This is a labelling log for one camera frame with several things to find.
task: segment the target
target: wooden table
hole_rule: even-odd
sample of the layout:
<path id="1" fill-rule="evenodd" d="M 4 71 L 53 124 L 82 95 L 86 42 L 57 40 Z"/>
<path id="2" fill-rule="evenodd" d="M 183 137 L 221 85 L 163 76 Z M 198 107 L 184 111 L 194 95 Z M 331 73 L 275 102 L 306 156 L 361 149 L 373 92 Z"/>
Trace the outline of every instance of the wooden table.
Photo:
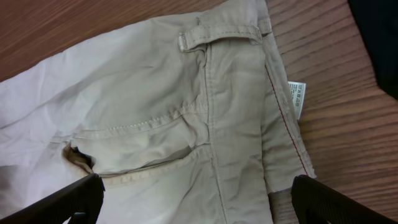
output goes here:
<path id="1" fill-rule="evenodd" d="M 0 81 L 82 40 L 223 0 L 2 0 Z M 345 0 L 267 0 L 319 181 L 398 221 L 398 101 L 375 82 Z"/>

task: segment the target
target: seam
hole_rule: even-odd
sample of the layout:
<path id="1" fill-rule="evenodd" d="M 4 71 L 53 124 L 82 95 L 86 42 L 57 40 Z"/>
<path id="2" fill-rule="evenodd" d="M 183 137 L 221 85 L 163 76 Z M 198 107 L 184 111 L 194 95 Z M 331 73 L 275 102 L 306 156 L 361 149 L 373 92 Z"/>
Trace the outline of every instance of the seam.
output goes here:
<path id="1" fill-rule="evenodd" d="M 287 123 L 286 123 L 286 120 L 285 120 L 285 116 L 284 116 L 284 114 L 283 114 L 283 112 L 282 112 L 282 108 L 280 107 L 278 97 L 276 96 L 274 83 L 272 82 L 271 77 L 269 76 L 269 72 L 268 72 L 268 68 L 267 68 L 267 67 L 266 67 L 266 70 L 267 70 L 267 76 L 268 76 L 268 78 L 269 78 L 269 81 L 271 82 L 272 89 L 273 89 L 273 91 L 274 91 L 274 95 L 275 95 L 276 102 L 277 102 L 278 107 L 279 107 L 280 115 L 282 115 L 282 118 L 283 118 L 283 120 L 284 120 L 286 130 L 287 130 L 287 132 L 288 132 L 288 134 L 289 134 L 289 136 L 290 136 L 290 139 L 292 140 L 292 143 L 293 143 L 294 148 L 296 149 L 296 152 L 297 152 L 298 158 L 300 159 L 301 165 L 303 166 L 303 169 L 304 169 L 306 175 L 309 176 L 309 174 L 308 174 L 308 172 L 307 172 L 307 170 L 306 170 L 306 168 L 305 168 L 305 166 L 304 166 L 303 160 L 302 160 L 302 158 L 301 158 L 301 156 L 300 156 L 299 150 L 297 149 L 296 143 L 294 142 L 293 137 L 292 137 L 292 135 L 291 135 L 291 133 L 290 133 L 290 130 L 289 130 L 289 128 L 287 127 Z"/>
<path id="2" fill-rule="evenodd" d="M 194 27 L 192 30 L 195 29 L 204 29 L 204 28 L 211 28 L 211 27 L 225 27 L 225 26 L 233 26 L 233 27 L 239 27 L 239 26 L 244 26 L 244 27 L 254 27 L 253 25 L 245 25 L 245 24 L 219 24 L 219 25 L 199 25 L 197 27 Z"/>
<path id="3" fill-rule="evenodd" d="M 114 130 L 114 129 L 119 129 L 119 128 L 138 127 L 138 126 L 142 126 L 144 124 L 153 123 L 153 122 L 158 121 L 158 120 L 160 120 L 160 119 L 162 119 L 164 117 L 170 116 L 171 114 L 174 114 L 174 113 L 180 112 L 181 114 L 185 114 L 185 113 L 181 112 L 181 110 L 184 109 L 184 108 L 189 108 L 189 107 L 193 106 L 195 103 L 196 103 L 196 100 L 193 103 L 190 103 L 187 106 L 181 107 L 179 110 L 175 110 L 175 111 L 170 112 L 170 113 L 168 113 L 166 115 L 162 115 L 162 116 L 160 116 L 158 118 L 150 119 L 150 120 L 147 120 L 147 121 L 144 121 L 144 122 L 141 122 L 141 123 L 137 123 L 137 124 L 131 124 L 131 125 L 125 125 L 125 126 L 116 126 L 116 127 L 112 127 L 112 128 L 105 128 L 105 129 L 84 129 L 82 131 L 107 131 L 107 130 Z"/>
<path id="4" fill-rule="evenodd" d="M 159 126 L 156 127 L 156 128 L 149 128 L 148 130 L 145 129 L 145 130 L 134 131 L 134 132 L 132 132 L 132 133 L 126 133 L 126 134 L 115 134 L 115 135 L 112 134 L 110 137 L 102 137 L 102 138 L 81 137 L 81 136 L 77 136 L 79 133 L 73 133 L 73 135 L 74 135 L 74 136 L 73 136 L 73 139 L 100 140 L 100 139 L 109 139 L 109 138 L 118 137 L 118 136 L 124 136 L 124 135 L 132 135 L 132 134 L 134 135 L 134 134 L 145 133 L 145 132 L 149 132 L 149 131 L 153 131 L 153 130 L 159 129 L 159 128 L 165 126 L 165 125 L 171 124 L 171 123 L 177 121 L 178 119 L 180 119 L 183 115 L 185 115 L 185 113 L 180 114 L 177 118 L 171 120 L 170 122 L 167 122 L 167 123 L 165 123 L 165 124 L 161 124 L 161 125 L 159 125 Z"/>
<path id="5" fill-rule="evenodd" d="M 209 138 L 210 138 L 210 151 L 213 156 L 212 165 L 214 167 L 214 172 L 216 176 L 216 185 L 218 189 L 218 193 L 220 194 L 220 204 L 221 204 L 221 211 L 222 215 L 224 218 L 224 222 L 227 224 L 229 223 L 226 215 L 226 209 L 225 209 L 225 204 L 224 204 L 224 195 L 223 191 L 221 188 L 221 181 L 220 181 L 220 172 L 218 170 L 218 159 L 217 159 L 217 153 L 215 152 L 215 138 L 213 137 L 213 132 L 214 132 L 214 98 L 212 97 L 211 91 L 212 91 L 212 84 L 211 81 L 212 79 L 210 78 L 210 70 L 211 70 L 211 62 L 212 62 L 212 46 L 211 44 L 208 45 L 207 51 L 208 51 L 208 58 L 206 62 L 206 68 L 205 68 L 205 78 L 206 78 L 206 83 L 208 83 L 208 89 L 207 89 L 207 97 L 208 97 L 208 116 L 209 116 L 209 121 L 208 121 L 208 126 L 209 126 Z"/>

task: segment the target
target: wrinkled fabric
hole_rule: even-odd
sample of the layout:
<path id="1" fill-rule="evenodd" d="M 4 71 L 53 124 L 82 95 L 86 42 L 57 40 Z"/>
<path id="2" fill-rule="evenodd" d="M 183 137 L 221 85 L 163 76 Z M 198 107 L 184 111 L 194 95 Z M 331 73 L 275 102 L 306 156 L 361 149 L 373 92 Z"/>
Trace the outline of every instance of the wrinkled fabric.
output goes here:
<path id="1" fill-rule="evenodd" d="M 272 223 L 267 194 L 315 176 L 289 94 L 261 0 L 88 39 L 0 83 L 0 217 L 86 175 L 71 142 L 98 223 Z"/>

